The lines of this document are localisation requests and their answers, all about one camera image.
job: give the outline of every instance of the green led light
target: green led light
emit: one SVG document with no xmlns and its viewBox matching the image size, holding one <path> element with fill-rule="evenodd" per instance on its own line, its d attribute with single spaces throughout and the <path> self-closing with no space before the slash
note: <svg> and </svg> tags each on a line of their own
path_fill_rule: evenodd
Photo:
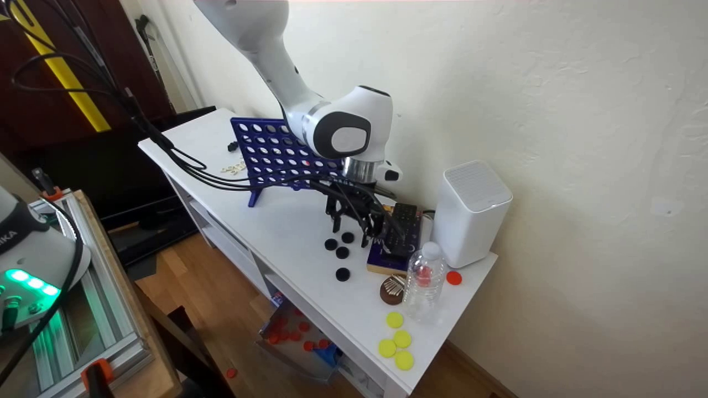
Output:
<svg viewBox="0 0 708 398">
<path fill-rule="evenodd" d="M 27 284 L 30 286 L 30 288 L 35 288 L 35 289 L 41 289 L 42 286 L 44 286 L 44 282 L 42 282 L 41 280 L 39 280 L 37 278 L 30 279 L 30 281 L 27 282 Z"/>
<path fill-rule="evenodd" d="M 55 295 L 57 295 L 57 293 L 59 292 L 59 289 L 55 288 L 55 287 L 52 286 L 52 285 L 47 285 L 44 289 L 42 289 L 42 291 L 43 291 L 44 294 L 46 294 L 47 296 L 55 296 Z"/>
<path fill-rule="evenodd" d="M 9 273 L 10 278 L 17 280 L 18 282 L 22 282 L 24 280 L 27 280 L 30 277 L 29 274 L 27 274 L 25 271 L 9 270 L 7 272 Z"/>
</svg>

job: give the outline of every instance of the plastic water bottle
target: plastic water bottle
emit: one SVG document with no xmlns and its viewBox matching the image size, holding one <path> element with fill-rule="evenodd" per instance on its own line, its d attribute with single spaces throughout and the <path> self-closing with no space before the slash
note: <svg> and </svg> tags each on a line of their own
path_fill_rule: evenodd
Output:
<svg viewBox="0 0 708 398">
<path fill-rule="evenodd" d="M 430 320 L 445 282 L 445 262 L 440 246 L 427 242 L 408 262 L 408 280 L 403 296 L 404 311 L 417 321 Z"/>
</svg>

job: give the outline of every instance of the bottle cap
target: bottle cap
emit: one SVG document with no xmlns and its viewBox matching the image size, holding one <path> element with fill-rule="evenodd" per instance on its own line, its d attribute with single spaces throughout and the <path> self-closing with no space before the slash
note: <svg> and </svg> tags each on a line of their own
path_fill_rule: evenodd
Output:
<svg viewBox="0 0 708 398">
<path fill-rule="evenodd" d="M 437 260 L 440 258 L 440 246 L 438 246 L 438 244 L 434 241 L 426 242 L 423 245 L 421 253 L 426 260 Z"/>
</svg>

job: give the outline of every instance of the black game disc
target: black game disc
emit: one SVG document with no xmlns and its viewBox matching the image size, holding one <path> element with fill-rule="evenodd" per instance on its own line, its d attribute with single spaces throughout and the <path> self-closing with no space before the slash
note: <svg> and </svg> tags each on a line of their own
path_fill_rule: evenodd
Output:
<svg viewBox="0 0 708 398">
<path fill-rule="evenodd" d="M 337 248 L 337 239 L 330 238 L 330 239 L 327 239 L 326 241 L 324 241 L 324 248 L 329 251 L 336 249 Z"/>
<path fill-rule="evenodd" d="M 339 268 L 334 275 L 337 277 L 338 281 L 346 282 L 349 279 L 349 275 L 351 275 L 351 273 L 347 268 L 342 267 Z"/>
<path fill-rule="evenodd" d="M 336 254 L 337 254 L 337 258 L 343 260 L 343 259 L 349 257 L 349 249 L 342 246 L 339 249 L 337 249 Z"/>
<path fill-rule="evenodd" d="M 351 232 L 344 232 L 342 234 L 342 242 L 344 243 L 351 243 L 354 241 L 354 234 Z"/>
</svg>

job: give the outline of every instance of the yellow stripe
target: yellow stripe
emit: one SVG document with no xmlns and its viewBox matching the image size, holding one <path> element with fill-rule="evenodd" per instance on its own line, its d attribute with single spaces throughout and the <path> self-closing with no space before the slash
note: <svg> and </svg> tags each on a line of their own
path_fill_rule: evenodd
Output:
<svg viewBox="0 0 708 398">
<path fill-rule="evenodd" d="M 26 19 L 24 19 L 23 14 L 17 9 L 17 4 L 13 4 L 14 7 L 11 8 L 12 14 L 17 18 L 17 20 L 22 23 L 30 32 L 37 35 L 40 39 L 44 40 L 48 44 L 54 46 L 54 43 L 49 39 L 47 33 L 42 29 L 37 18 L 32 14 L 32 11 L 27 7 L 24 0 L 18 0 L 18 4 L 24 9 L 27 17 L 32 21 L 34 26 L 30 26 Z M 40 55 L 48 54 L 52 52 L 51 49 L 46 48 L 42 43 L 27 36 L 32 44 L 35 46 Z M 49 68 L 54 72 L 59 79 L 59 82 L 64 86 L 65 89 L 82 89 L 83 86 L 79 83 L 76 75 L 72 72 L 69 65 L 61 58 L 50 58 L 45 59 Z M 91 97 L 87 93 L 69 93 L 74 102 L 78 105 L 81 112 L 84 113 L 88 121 L 91 123 L 96 131 L 109 130 L 110 126 L 101 112 L 96 107 L 96 104 L 91 100 Z"/>
</svg>

